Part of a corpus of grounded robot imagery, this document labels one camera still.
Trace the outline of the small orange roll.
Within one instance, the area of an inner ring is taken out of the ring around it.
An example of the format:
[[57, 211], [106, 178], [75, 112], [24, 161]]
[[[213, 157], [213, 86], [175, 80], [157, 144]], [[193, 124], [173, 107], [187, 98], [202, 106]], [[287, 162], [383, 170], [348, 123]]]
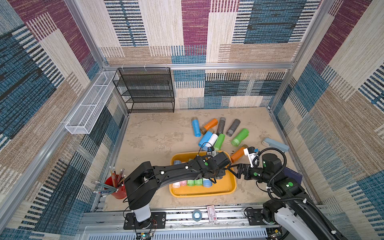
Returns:
[[236, 152], [231, 155], [232, 163], [238, 161], [242, 156], [244, 156], [244, 150], [248, 148], [248, 145], [242, 145]]

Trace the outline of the white labelled trash bag roll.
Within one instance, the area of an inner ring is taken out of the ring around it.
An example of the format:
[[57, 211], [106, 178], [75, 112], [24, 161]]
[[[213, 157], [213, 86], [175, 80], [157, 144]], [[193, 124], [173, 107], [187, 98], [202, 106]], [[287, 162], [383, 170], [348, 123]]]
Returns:
[[203, 187], [204, 188], [210, 188], [212, 187], [213, 183], [209, 179], [203, 179]]

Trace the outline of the short green trash bag roll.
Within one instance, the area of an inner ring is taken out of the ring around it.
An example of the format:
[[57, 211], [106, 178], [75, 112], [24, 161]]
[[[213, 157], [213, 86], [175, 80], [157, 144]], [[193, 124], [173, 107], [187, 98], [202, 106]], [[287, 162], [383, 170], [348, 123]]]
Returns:
[[203, 185], [203, 179], [194, 180], [195, 186], [202, 186]]

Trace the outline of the white blue trash bag roll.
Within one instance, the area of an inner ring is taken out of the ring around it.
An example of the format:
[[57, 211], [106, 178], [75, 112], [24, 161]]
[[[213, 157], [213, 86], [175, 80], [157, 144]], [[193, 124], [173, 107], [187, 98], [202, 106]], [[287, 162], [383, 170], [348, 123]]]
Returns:
[[[173, 165], [178, 165], [178, 164], [181, 164], [181, 163], [182, 163], [181, 161], [175, 160]], [[172, 187], [174, 189], [180, 188], [181, 187], [181, 183], [180, 182], [175, 182], [175, 183], [172, 184]]]

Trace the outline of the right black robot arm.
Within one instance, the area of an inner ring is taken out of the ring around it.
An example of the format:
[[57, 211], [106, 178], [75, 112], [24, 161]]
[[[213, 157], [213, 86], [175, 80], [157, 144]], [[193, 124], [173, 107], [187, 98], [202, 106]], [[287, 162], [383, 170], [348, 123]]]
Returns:
[[284, 174], [287, 157], [276, 148], [255, 154], [249, 164], [228, 165], [228, 171], [240, 179], [266, 183], [270, 200], [263, 204], [266, 223], [276, 223], [297, 240], [344, 240], [346, 237], [331, 223], [298, 182]]

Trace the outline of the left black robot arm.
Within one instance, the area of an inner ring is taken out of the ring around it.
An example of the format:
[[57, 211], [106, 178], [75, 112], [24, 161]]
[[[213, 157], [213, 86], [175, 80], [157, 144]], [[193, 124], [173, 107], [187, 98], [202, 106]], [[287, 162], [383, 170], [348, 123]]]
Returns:
[[223, 152], [216, 156], [197, 155], [193, 160], [170, 166], [152, 166], [149, 161], [140, 164], [124, 180], [130, 210], [138, 210], [150, 203], [156, 191], [176, 182], [209, 179], [212, 183], [231, 163]]

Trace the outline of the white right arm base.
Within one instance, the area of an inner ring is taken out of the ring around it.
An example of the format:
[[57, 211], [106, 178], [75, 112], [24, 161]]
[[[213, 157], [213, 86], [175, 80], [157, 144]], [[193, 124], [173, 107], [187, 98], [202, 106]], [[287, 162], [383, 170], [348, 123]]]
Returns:
[[316, 235], [310, 228], [286, 207], [284, 203], [269, 200], [263, 204], [261, 209], [247, 207], [244, 209], [244, 215], [251, 226], [256, 225], [279, 225], [276, 231], [278, 234], [268, 231], [268, 240], [283, 240], [285, 236], [292, 235], [297, 240], [316, 240]]

